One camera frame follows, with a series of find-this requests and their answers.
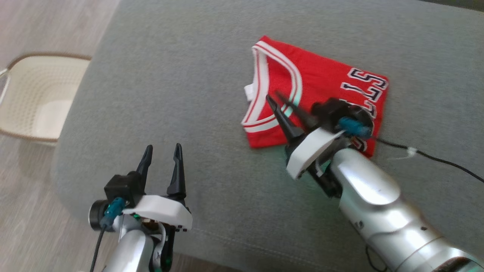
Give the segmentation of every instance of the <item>wooden floor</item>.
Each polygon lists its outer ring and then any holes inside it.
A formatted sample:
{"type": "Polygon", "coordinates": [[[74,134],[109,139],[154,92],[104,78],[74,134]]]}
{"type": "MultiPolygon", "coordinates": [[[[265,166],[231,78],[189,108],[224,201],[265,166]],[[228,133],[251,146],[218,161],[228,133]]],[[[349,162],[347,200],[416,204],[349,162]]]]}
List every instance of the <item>wooden floor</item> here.
{"type": "MultiPolygon", "coordinates": [[[[92,56],[120,0],[0,0],[0,70],[39,51],[92,56]]],[[[53,147],[0,135],[0,271],[88,271],[98,233],[72,218],[49,180],[53,147]]],[[[100,271],[116,246],[103,238],[100,271]]],[[[176,256],[172,271],[231,271],[176,256]]]]}

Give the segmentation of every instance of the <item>basket rim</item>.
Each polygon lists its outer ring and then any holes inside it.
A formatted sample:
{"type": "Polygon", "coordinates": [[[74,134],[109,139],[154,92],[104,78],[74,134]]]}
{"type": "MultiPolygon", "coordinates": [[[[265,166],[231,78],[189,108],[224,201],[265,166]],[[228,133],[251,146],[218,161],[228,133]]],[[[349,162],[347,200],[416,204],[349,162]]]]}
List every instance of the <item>basket rim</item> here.
{"type": "MultiPolygon", "coordinates": [[[[73,58],[73,59],[80,59],[80,60],[92,60],[91,56],[81,55],[81,54],[71,54],[71,53],[63,53],[63,52],[31,52],[15,58],[12,62],[10,62],[7,65],[6,69],[11,70],[21,60],[29,57],[66,57],[66,58],[73,58]]],[[[59,138],[45,138],[45,137],[36,137],[36,136],[28,136],[25,134],[19,134],[19,133],[4,130],[1,127],[0,127],[0,133],[7,136],[15,137],[15,138],[32,140],[32,141],[40,141],[40,142],[55,143],[59,140],[59,138]]]]}

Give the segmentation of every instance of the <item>red fabric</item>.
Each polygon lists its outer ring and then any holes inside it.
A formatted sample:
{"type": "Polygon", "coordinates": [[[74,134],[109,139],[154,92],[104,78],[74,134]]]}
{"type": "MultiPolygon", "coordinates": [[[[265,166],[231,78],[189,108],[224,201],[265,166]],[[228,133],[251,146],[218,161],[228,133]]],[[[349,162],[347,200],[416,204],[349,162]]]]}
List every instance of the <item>red fabric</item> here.
{"type": "MultiPolygon", "coordinates": [[[[378,135],[388,91],[386,77],[318,56],[293,45],[271,40],[267,36],[260,39],[253,47],[253,52],[255,61],[253,88],[257,95],[242,121],[252,148],[286,143],[281,128],[273,121],[271,108],[265,102],[267,93],[277,100],[276,90],[286,97],[290,97],[293,93],[292,101],[295,104],[298,102],[299,90],[299,107],[307,111],[313,103],[324,103],[330,97],[360,105],[372,113],[373,135],[378,135]],[[261,99],[265,103],[258,108],[256,104],[261,105],[261,99]]],[[[294,114],[289,118],[300,125],[294,114]]],[[[361,151],[371,157],[375,149],[374,140],[359,142],[362,144],[361,151]]]]}

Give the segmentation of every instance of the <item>gray couch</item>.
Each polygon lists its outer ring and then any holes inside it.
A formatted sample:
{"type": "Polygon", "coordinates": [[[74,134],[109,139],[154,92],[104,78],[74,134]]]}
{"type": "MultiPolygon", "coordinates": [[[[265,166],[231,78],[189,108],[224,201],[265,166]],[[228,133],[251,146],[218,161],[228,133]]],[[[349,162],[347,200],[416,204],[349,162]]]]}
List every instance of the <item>gray couch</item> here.
{"type": "MultiPolygon", "coordinates": [[[[194,229],[175,250],[243,271],[371,271],[364,244],[282,147],[252,150],[240,122],[262,36],[386,75],[382,136],[484,175],[484,16],[413,0],[122,1],[67,117],[52,174],[87,221],[114,174],[154,145],[163,194],[183,145],[194,229]]],[[[484,256],[484,184],[378,145],[374,161],[457,245],[484,256]]]]}

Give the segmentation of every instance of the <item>laundry basket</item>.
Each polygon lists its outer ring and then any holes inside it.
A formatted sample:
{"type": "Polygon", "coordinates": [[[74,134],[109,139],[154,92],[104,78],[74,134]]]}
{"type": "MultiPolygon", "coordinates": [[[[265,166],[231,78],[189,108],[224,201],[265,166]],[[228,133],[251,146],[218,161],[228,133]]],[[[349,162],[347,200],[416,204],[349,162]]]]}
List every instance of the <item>laundry basket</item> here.
{"type": "Polygon", "coordinates": [[[56,142],[89,58],[28,55],[0,72],[0,133],[41,142],[56,142]]]}

